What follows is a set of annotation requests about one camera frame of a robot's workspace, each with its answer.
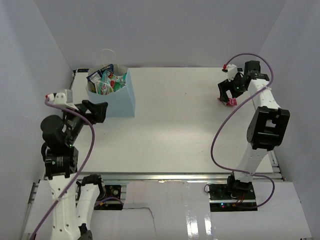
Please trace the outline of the teal candy bag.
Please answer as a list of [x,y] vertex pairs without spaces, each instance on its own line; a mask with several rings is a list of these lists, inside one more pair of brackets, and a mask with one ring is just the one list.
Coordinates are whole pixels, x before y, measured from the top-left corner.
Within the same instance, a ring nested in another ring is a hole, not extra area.
[[126,86],[126,77],[124,75],[114,75],[112,71],[105,71],[101,80],[97,81],[96,93],[99,95],[109,95]]

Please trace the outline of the blue snack bag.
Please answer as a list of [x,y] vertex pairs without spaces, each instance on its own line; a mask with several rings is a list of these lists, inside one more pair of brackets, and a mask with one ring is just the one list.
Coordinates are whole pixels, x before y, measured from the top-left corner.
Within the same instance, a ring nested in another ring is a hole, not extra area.
[[104,65],[99,67],[93,67],[88,70],[87,82],[93,83],[95,80],[101,80],[105,71],[114,71],[114,65]]

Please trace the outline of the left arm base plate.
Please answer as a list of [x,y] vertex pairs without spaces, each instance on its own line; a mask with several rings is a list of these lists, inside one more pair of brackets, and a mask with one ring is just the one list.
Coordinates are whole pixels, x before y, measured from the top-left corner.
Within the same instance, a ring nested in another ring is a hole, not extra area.
[[103,192],[99,194],[94,210],[120,211],[123,209],[121,200],[121,185],[104,185]]

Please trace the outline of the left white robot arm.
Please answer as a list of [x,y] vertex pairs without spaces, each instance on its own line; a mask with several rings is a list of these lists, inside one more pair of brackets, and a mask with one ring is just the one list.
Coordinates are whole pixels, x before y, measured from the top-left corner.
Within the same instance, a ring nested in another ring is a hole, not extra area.
[[50,115],[40,124],[44,140],[41,154],[52,197],[52,206],[44,218],[52,216],[52,240],[91,240],[95,203],[106,193],[98,174],[77,180],[84,166],[78,166],[79,151],[74,143],[83,126],[92,128],[104,122],[108,103],[83,100],[75,107],[63,107],[62,116]]

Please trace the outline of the small red candy packet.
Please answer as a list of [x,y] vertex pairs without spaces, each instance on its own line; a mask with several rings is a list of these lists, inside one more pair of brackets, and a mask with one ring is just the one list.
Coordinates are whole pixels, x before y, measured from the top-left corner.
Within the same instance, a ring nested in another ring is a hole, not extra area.
[[217,98],[219,102],[221,102],[223,105],[228,106],[228,107],[234,107],[237,106],[237,99],[236,98],[229,98],[228,102],[222,101],[219,97]]

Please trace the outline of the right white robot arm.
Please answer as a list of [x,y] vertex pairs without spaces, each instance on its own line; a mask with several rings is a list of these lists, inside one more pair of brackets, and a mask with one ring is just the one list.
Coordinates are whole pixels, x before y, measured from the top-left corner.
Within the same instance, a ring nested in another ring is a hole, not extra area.
[[253,174],[263,158],[284,138],[290,112],[276,102],[267,74],[261,73],[260,62],[247,61],[244,68],[234,64],[224,65],[227,79],[218,84],[219,101],[228,104],[233,99],[248,92],[252,97],[255,113],[246,132],[247,148],[236,169],[227,179],[226,195],[236,200],[252,189]]

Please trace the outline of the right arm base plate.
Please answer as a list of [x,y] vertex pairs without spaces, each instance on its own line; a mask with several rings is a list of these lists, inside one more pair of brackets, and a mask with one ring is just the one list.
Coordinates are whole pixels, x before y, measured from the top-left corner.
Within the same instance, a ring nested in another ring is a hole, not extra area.
[[257,201],[254,188],[246,193],[232,194],[226,184],[208,183],[203,188],[209,197],[211,213],[250,212],[257,211]]

